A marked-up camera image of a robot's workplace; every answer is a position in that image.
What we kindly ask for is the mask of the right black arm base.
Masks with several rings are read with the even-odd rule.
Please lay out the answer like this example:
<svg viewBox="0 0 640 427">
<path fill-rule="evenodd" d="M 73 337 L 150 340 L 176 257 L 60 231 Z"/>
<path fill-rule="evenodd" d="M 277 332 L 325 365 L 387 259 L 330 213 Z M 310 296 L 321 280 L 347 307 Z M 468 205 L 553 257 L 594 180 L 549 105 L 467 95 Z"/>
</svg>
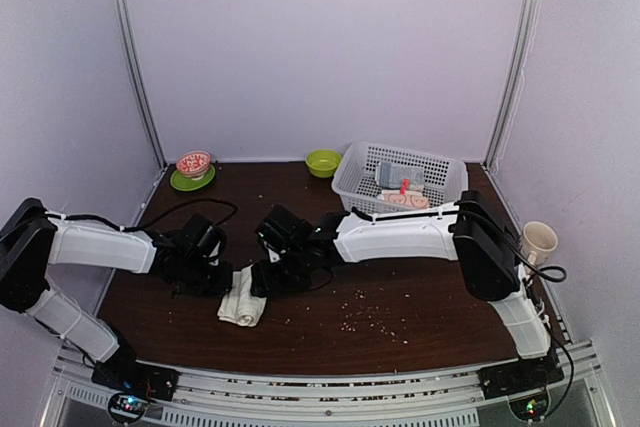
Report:
<svg viewBox="0 0 640 427">
<path fill-rule="evenodd" d="M 555 352 L 536 359 L 518 358 L 504 364 L 483 367 L 478 372 L 479 383 L 485 399 L 512 396 L 564 379 L 564 370 Z"/>
</svg>

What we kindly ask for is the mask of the white plastic perforated basket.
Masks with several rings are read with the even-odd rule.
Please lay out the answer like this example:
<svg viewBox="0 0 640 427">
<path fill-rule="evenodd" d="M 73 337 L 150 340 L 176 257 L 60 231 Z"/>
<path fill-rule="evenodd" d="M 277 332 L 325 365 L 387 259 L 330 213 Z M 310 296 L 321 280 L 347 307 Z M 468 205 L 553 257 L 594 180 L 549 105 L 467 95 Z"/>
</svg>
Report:
<svg viewBox="0 0 640 427">
<path fill-rule="evenodd" d="M 331 187 L 347 211 L 403 212 L 458 200 L 468 188 L 468 173 L 460 160 L 355 142 L 342 157 Z"/>
</svg>

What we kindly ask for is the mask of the white towel blue print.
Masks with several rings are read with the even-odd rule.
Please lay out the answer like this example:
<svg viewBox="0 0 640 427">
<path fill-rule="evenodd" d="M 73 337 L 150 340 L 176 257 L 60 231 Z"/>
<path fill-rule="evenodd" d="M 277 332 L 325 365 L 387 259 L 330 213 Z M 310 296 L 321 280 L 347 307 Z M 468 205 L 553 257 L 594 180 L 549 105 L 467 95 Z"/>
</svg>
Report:
<svg viewBox="0 0 640 427">
<path fill-rule="evenodd" d="M 252 265 L 233 272 L 231 290 L 222 298 L 217 312 L 220 321 L 246 328 L 257 326 L 267 299 L 251 293 L 252 281 Z"/>
</svg>

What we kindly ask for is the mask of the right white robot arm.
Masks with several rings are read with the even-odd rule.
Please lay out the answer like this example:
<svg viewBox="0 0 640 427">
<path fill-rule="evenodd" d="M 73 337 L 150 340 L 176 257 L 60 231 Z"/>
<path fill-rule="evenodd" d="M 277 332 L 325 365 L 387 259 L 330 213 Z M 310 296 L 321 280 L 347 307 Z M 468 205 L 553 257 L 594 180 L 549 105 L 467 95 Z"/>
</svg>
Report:
<svg viewBox="0 0 640 427">
<path fill-rule="evenodd" d="M 551 371 L 551 335 L 531 294 L 535 272 L 508 227 L 476 190 L 435 208 L 392 213 L 358 209 L 325 215 L 313 225 L 282 205 L 256 228 L 265 260 L 251 267 L 251 293 L 270 298 L 310 290 L 317 270 L 376 259 L 436 258 L 459 264 L 467 292 L 489 303 L 521 358 L 512 377 L 535 387 Z"/>
</svg>

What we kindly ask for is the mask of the orange bunny pattern towel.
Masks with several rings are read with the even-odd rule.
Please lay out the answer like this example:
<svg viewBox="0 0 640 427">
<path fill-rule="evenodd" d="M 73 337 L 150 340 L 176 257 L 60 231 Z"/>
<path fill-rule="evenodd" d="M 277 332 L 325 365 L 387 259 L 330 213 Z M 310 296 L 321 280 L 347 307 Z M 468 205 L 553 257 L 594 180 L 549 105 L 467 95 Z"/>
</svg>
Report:
<svg viewBox="0 0 640 427">
<path fill-rule="evenodd" d="M 411 190 L 382 190 L 378 199 L 410 209 L 428 209 L 431 206 L 429 198 L 424 196 L 422 192 Z"/>
</svg>

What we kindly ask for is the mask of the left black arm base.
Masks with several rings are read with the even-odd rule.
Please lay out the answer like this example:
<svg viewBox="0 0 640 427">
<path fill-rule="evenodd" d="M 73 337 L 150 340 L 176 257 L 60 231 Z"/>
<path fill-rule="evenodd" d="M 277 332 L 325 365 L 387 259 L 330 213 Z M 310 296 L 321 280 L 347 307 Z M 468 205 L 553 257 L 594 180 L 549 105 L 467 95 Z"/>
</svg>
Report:
<svg viewBox="0 0 640 427">
<path fill-rule="evenodd" d="M 119 346 L 104 362 L 96 361 L 91 375 L 94 384 L 144 400 L 171 401 L 178 380 L 175 369 L 140 363 L 128 345 Z"/>
</svg>

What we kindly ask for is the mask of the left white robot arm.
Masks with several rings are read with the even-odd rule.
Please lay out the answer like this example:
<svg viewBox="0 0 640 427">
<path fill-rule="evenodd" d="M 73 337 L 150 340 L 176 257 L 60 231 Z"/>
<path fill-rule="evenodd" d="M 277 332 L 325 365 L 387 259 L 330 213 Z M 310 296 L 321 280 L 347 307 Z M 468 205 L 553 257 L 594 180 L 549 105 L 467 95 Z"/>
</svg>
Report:
<svg viewBox="0 0 640 427">
<path fill-rule="evenodd" d="M 106 376 L 121 390 L 133 391 L 144 380 L 134 354 L 111 327 L 64 294 L 48 268 L 116 269 L 159 278 L 184 295 L 217 297 L 232 286 L 232 269 L 220 259 L 225 245 L 223 231 L 199 214 L 181 229 L 160 233 L 96 215 L 49 211 L 27 198 L 1 229 L 1 304 L 105 363 Z"/>
</svg>

